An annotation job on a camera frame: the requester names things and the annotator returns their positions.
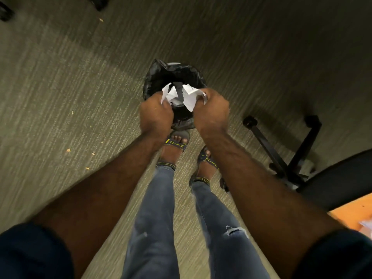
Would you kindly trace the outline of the black office chair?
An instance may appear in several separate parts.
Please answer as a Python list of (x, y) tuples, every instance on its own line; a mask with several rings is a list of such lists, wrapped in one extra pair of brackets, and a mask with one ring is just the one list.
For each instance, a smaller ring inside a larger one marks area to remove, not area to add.
[(323, 171), (317, 171), (313, 166), (309, 174), (300, 173), (322, 127), (317, 115), (305, 116), (304, 122), (310, 131), (286, 164), (258, 129), (258, 121), (253, 116), (243, 119), (243, 125), (253, 133), (271, 159), (269, 168), (275, 172), (275, 177), (308, 201), (332, 211), (372, 193), (372, 149), (355, 154)]

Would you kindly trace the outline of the black chair caster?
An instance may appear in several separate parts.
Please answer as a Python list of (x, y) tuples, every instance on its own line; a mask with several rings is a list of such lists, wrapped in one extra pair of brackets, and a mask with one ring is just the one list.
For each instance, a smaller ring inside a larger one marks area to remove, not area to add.
[(109, 3), (109, 0), (89, 0), (89, 1), (93, 4), (93, 6), (98, 12), (105, 9)]
[(5, 3), (0, 1), (0, 20), (3, 22), (8, 22), (14, 16), (14, 11), (9, 8)]

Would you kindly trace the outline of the blue jeans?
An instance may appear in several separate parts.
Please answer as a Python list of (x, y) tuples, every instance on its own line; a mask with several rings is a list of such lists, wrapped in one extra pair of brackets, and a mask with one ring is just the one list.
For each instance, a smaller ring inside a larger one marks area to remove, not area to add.
[(193, 180), (191, 200), (175, 209), (174, 169), (156, 166), (137, 212), (121, 279), (270, 279), (247, 231)]

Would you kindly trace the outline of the person's right forearm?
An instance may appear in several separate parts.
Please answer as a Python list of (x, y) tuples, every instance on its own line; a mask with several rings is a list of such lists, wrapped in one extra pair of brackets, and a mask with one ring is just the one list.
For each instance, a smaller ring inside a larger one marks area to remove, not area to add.
[(221, 126), (199, 133), (226, 181), (239, 214), (281, 279), (290, 279), (307, 251), (344, 226), (289, 190)]

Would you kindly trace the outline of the white paper sheet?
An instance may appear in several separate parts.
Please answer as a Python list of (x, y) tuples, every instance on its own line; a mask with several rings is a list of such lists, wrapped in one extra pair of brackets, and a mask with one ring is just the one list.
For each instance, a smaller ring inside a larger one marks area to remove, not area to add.
[(359, 232), (372, 240), (372, 218), (360, 222)]

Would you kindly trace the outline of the dark blue sleeve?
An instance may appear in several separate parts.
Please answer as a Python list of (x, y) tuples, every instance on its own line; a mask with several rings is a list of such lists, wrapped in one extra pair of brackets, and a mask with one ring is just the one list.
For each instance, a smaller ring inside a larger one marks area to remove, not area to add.
[(50, 229), (15, 225), (0, 234), (0, 279), (75, 279), (71, 253)]
[(332, 232), (306, 252), (292, 279), (372, 279), (372, 240), (355, 230)]

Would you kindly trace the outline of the grey left sandal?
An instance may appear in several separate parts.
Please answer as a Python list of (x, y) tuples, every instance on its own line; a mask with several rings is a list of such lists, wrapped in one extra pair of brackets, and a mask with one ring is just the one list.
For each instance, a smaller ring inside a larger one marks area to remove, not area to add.
[(176, 170), (176, 163), (181, 154), (186, 150), (190, 140), (190, 133), (187, 130), (172, 131), (167, 137), (165, 144), (160, 150), (156, 167), (169, 167)]

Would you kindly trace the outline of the dark blue right sleeve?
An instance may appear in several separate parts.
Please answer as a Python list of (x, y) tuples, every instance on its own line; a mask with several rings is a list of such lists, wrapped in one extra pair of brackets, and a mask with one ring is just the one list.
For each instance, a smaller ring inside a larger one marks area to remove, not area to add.
[(355, 230), (332, 232), (306, 252), (292, 279), (372, 279), (372, 240)]

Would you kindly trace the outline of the grey sandal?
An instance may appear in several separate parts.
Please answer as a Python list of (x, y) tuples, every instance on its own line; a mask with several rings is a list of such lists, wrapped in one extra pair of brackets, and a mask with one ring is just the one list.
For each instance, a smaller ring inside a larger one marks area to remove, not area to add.
[(181, 154), (186, 150), (190, 140), (190, 133), (187, 130), (172, 131), (167, 137), (165, 144), (160, 150), (156, 167), (169, 167), (176, 170), (176, 163)]
[(210, 180), (219, 169), (216, 161), (211, 155), (211, 151), (204, 146), (200, 151), (197, 159), (197, 169), (192, 174), (189, 186), (191, 187), (196, 182), (201, 182), (210, 187)]

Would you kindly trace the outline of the dark blue left sleeve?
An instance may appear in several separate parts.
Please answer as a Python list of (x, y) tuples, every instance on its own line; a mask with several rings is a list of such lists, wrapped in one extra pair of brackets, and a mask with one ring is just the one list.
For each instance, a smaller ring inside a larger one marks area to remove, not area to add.
[(0, 234), (0, 279), (75, 279), (71, 253), (50, 229), (15, 225)]

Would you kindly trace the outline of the person's left hand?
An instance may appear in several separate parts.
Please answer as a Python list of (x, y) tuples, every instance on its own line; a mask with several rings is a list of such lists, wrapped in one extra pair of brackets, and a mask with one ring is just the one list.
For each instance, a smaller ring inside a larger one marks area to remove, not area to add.
[(140, 129), (144, 135), (151, 135), (165, 141), (173, 123), (174, 113), (169, 102), (164, 99), (162, 91), (156, 92), (140, 104)]

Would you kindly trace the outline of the person's right hand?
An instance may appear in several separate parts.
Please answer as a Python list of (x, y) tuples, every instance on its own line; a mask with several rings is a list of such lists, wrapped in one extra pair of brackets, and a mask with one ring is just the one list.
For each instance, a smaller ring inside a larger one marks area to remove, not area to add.
[(198, 97), (193, 109), (194, 125), (202, 139), (226, 133), (228, 129), (229, 102), (211, 88), (201, 89), (206, 95)]

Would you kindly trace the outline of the person's left forearm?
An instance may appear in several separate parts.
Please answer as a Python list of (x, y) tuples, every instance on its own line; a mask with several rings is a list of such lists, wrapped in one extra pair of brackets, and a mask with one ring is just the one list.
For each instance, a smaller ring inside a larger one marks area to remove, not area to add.
[(33, 218), (65, 243), (81, 278), (125, 211), (168, 131), (143, 131), (105, 166), (63, 192)]

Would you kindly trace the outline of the black bin bag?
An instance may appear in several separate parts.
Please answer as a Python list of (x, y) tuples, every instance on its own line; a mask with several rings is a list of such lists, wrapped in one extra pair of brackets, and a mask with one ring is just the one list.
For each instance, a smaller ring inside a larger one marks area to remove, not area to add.
[[(162, 88), (174, 82), (189, 84), (190, 86), (203, 89), (207, 88), (207, 83), (202, 73), (192, 65), (182, 64), (179, 62), (165, 63), (159, 59), (155, 59), (144, 80), (143, 99), (147, 100), (156, 92), (162, 91)], [(172, 106), (174, 113), (172, 129), (176, 131), (194, 129), (193, 112), (187, 110), (186, 107)]]

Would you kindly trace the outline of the grey right sandal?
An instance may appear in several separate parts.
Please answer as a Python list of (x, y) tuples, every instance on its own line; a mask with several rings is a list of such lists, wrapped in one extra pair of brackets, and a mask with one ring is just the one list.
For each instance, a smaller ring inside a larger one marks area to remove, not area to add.
[(219, 169), (216, 161), (211, 155), (211, 151), (204, 146), (200, 151), (197, 159), (197, 169), (192, 174), (189, 186), (191, 187), (196, 182), (201, 182), (210, 187), (210, 180)]

